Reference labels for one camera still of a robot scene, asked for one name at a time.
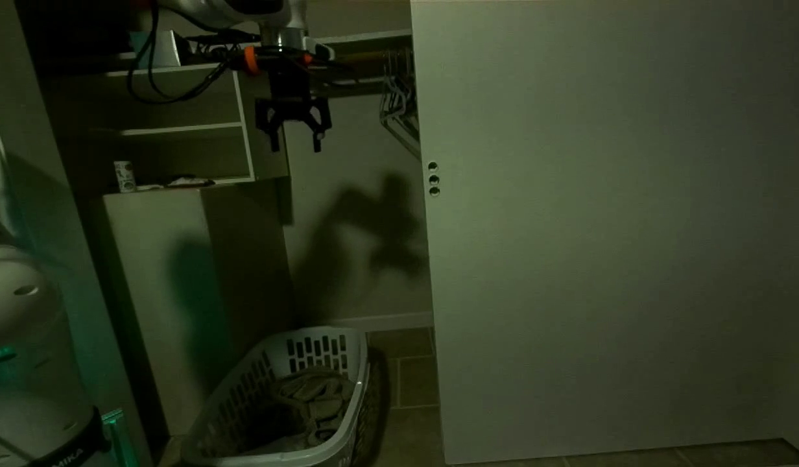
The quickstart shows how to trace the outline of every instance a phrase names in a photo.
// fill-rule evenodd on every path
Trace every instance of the white door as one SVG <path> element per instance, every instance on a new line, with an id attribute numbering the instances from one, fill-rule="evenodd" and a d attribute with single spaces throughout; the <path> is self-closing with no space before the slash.
<path id="1" fill-rule="evenodd" d="M 411 0 L 445 461 L 771 439 L 799 0 Z"/>
<path id="2" fill-rule="evenodd" d="M 123 413 L 135 457 L 148 464 L 129 379 L 13 0 L 0 0 L 0 159 L 4 159 L 0 198 L 8 189 L 8 211 L 1 211 L 0 200 L 0 214 L 4 213 L 9 218 L 17 243 L 38 256 L 59 283 L 88 395 L 97 409 L 119 408 Z"/>

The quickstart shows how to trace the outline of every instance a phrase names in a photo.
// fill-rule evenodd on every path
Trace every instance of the cable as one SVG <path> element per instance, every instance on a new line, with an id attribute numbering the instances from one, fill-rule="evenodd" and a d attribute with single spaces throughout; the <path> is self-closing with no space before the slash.
<path id="1" fill-rule="evenodd" d="M 156 80 L 156 72 L 153 72 L 153 64 L 156 64 L 156 45 L 158 45 L 158 21 L 160 21 L 160 8 L 158 8 L 158 0 L 149 0 L 148 3 L 148 11 L 149 11 L 149 28 L 148 28 L 148 37 L 143 41 L 143 47 L 136 50 L 135 55 L 135 61 L 129 64 L 126 71 L 126 90 L 135 102 L 140 104 L 175 104 L 175 102 L 188 102 L 188 99 L 196 99 L 200 94 L 204 94 L 225 71 L 234 60 L 240 58 L 240 50 L 234 47 L 227 50 L 227 55 L 219 60 L 219 64 L 208 72 L 196 86 L 192 86 L 188 90 L 178 94 L 178 95 L 169 95 L 158 80 Z M 156 94 L 156 99 L 149 95 L 143 95 L 136 87 L 135 87 L 135 72 L 136 72 L 136 64 L 143 61 L 143 58 L 148 60 L 144 61 L 144 77 L 148 77 L 148 86 L 149 90 Z"/>

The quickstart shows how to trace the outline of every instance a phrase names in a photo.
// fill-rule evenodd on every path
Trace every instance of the laundry basket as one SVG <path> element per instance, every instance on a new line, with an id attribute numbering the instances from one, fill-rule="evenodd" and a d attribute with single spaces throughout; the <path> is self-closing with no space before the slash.
<path id="1" fill-rule="evenodd" d="M 331 369 L 353 382 L 340 429 L 318 447 L 273 454 L 238 454 L 251 414 L 249 404 L 265 384 L 309 369 Z M 306 326 L 262 340 L 212 392 L 180 447 L 183 464 L 193 467 L 348 467 L 354 422 L 367 388 L 367 342 L 345 326 Z"/>

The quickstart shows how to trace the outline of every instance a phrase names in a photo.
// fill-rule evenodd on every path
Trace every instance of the wall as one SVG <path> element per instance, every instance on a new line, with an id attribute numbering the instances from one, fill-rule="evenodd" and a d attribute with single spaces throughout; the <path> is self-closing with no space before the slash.
<path id="1" fill-rule="evenodd" d="M 799 0 L 411 13 L 445 461 L 781 436 Z"/>
<path id="2" fill-rule="evenodd" d="M 9 0 L 0 0 L 0 135 L 8 148 L 8 189 L 20 242 L 62 285 L 81 374 L 94 403 L 101 409 L 123 409 L 144 461 L 129 382 Z"/>
<path id="3" fill-rule="evenodd" d="M 324 150 L 287 124 L 291 272 L 306 321 L 430 321 L 420 160 L 379 124 L 379 95 L 335 99 Z"/>

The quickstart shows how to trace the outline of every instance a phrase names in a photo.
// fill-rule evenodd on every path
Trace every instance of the floor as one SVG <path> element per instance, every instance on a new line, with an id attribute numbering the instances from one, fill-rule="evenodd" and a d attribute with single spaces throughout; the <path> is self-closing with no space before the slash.
<path id="1" fill-rule="evenodd" d="M 441 422 L 430 330 L 379 331 L 367 342 L 385 356 L 392 404 L 372 467 L 441 467 Z M 601 457 L 529 458 L 485 467 L 771 467 L 799 464 L 782 440 L 690 447 Z"/>

